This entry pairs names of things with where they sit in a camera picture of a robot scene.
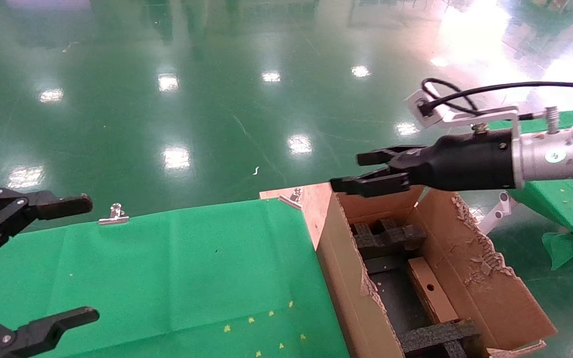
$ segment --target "torn cardboard edge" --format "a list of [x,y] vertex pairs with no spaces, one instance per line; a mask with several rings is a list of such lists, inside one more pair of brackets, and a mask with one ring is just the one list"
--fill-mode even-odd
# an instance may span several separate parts
[[[335,195],[327,183],[303,189],[302,212],[314,245],[319,240],[318,259],[354,358],[404,356],[349,226],[385,217],[424,229],[423,257],[459,318],[479,327],[486,347],[510,351],[556,332],[523,281],[467,217],[468,206],[456,193],[432,189],[416,204],[422,186],[368,199]],[[261,198],[292,191],[263,192]]]
[[488,348],[487,353],[490,358],[520,358],[539,351],[540,349],[545,348],[545,346],[547,346],[547,344],[543,340],[539,340],[537,344],[516,349],[514,351],[502,351],[501,349]]

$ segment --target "green cloth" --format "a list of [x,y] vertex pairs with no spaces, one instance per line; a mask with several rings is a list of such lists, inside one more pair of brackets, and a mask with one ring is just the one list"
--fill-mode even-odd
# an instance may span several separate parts
[[[508,128],[509,122],[493,122],[492,129]],[[573,126],[573,111],[562,112],[560,127]],[[547,129],[544,120],[522,122],[521,131],[539,132]],[[517,201],[527,205],[544,217],[557,222],[573,233],[573,180],[530,181],[523,190],[509,190]],[[548,234],[543,243],[552,258],[552,269],[561,267],[573,258],[573,235]]]
[[42,358],[348,358],[304,217],[276,199],[36,231],[0,249],[0,323],[80,306],[100,319]]

